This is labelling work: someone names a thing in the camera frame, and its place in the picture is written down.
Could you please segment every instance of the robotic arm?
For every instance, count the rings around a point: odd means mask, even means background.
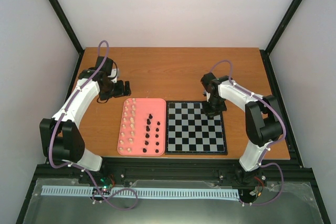
[[[98,171],[100,169],[102,158],[85,148],[85,143],[78,130],[80,121],[97,95],[101,101],[108,101],[111,97],[131,94],[130,83],[126,81],[124,84],[122,80],[117,80],[120,71],[118,68],[112,68],[113,60],[109,58],[106,58],[97,74],[81,88],[98,69],[103,59],[104,57],[99,56],[94,68],[82,71],[74,91],[52,119],[42,119],[40,134],[43,154],[46,157],[48,157],[50,139],[56,122],[64,114],[56,132],[52,156],[54,159],[76,163],[88,170]]]
[[[226,99],[245,112],[249,141],[239,163],[245,172],[256,170],[269,146],[278,140],[283,132],[278,118],[254,96],[264,100],[281,115],[276,98],[273,95],[263,97],[260,94],[249,96],[236,88],[236,82],[230,82],[228,76],[216,78],[212,73],[207,73],[201,79],[201,83],[207,97],[207,101],[202,102],[202,107],[208,117],[212,118],[226,111]]]

